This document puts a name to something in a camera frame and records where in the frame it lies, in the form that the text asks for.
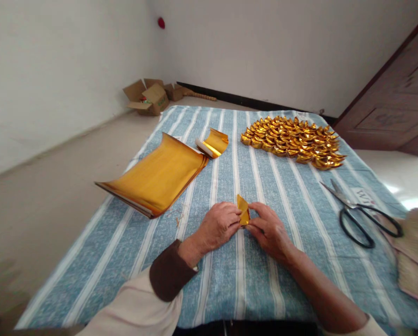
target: gold foil paper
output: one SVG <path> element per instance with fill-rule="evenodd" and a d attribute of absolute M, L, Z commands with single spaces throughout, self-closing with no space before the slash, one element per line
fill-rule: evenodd
<path fill-rule="evenodd" d="M 248 225 L 250 219 L 248 203 L 240 195 L 237 195 L 237 208 L 241 210 L 240 225 Z"/>
<path fill-rule="evenodd" d="M 117 180 L 95 182 L 149 218 L 163 214 L 203 170 L 208 156 L 162 133 L 158 148 Z"/>
<path fill-rule="evenodd" d="M 297 163 L 310 163 L 319 170 L 328 170 L 342 166 L 347 156 L 337 153 L 340 142 L 334 134 L 330 126 L 309 125 L 298 117 L 271 119 L 268 116 L 247 127 L 241 142 L 276 156 L 296 158 Z"/>
<path fill-rule="evenodd" d="M 202 143 L 197 139 L 196 145 L 212 159 L 216 159 L 226 150 L 229 145 L 229 139 L 226 134 L 211 128 L 207 139 Z"/>

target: table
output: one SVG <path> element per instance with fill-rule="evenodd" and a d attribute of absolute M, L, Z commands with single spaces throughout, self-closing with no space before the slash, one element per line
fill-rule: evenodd
<path fill-rule="evenodd" d="M 210 207 L 221 201 L 270 205 L 285 223 L 294 244 L 349 298 L 380 322 L 418 328 L 418 301 L 399 290 L 395 256 L 374 225 L 367 230 L 376 248 L 353 244 L 338 222 L 340 204 L 320 184 L 334 179 L 349 196 L 374 203 L 404 217 L 405 209 L 373 171 L 341 140 L 344 165 L 318 171 L 240 142 L 240 134 L 259 118 L 298 116 L 325 126 L 318 115 L 296 111 L 245 112 L 173 106 L 127 169 L 156 148 L 161 132 L 189 146 L 213 127 L 229 136 L 229 146 L 189 185 L 161 217 L 149 220 L 108 196 L 83 233 L 31 300 L 16 328 L 60 328 L 89 322 L 117 294 L 121 285 L 151 265 L 176 238 L 199 226 Z M 307 299 L 290 274 L 239 230 L 200 262 L 200 272 L 185 286 L 178 326 L 195 327 L 215 320 L 314 321 Z"/>

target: wooden door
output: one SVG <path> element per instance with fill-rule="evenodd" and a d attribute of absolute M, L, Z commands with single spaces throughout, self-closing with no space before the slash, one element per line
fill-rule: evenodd
<path fill-rule="evenodd" d="M 334 128 L 352 148 L 416 154 L 418 140 L 411 140 L 418 138 L 418 26 Z"/>

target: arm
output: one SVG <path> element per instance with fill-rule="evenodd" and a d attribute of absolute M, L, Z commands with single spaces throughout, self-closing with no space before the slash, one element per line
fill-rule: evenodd
<path fill-rule="evenodd" d="M 232 203 L 214 205 L 198 230 L 175 240 L 114 301 L 99 311 L 79 336 L 172 335 L 182 306 L 182 288 L 197 273 L 208 252 L 225 244 L 240 227 L 241 210 Z"/>
<path fill-rule="evenodd" d="M 385 335 L 374 319 L 345 296 L 303 253 L 291 242 L 282 221 L 267 205 L 252 203 L 251 209 L 260 217 L 249 221 L 246 229 L 258 240 L 262 249 L 286 267 L 310 301 L 322 327 L 328 335 L 359 331 L 356 335 Z"/>

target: cardboard box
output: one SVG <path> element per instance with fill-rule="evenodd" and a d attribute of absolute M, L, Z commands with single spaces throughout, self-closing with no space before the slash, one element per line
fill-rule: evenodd
<path fill-rule="evenodd" d="M 136 109 L 139 114 L 159 115 L 170 103 L 167 93 L 163 89 L 163 82 L 159 79 L 145 79 L 148 88 L 145 87 L 142 80 L 139 79 L 134 84 L 123 89 L 130 103 L 126 105 L 129 108 Z M 142 103 L 141 99 L 146 97 L 151 104 Z"/>
<path fill-rule="evenodd" d="M 175 84 L 173 88 L 172 84 L 164 85 L 163 87 L 165 92 L 167 93 L 167 97 L 169 100 L 178 101 L 181 100 L 183 97 L 182 86 Z"/>

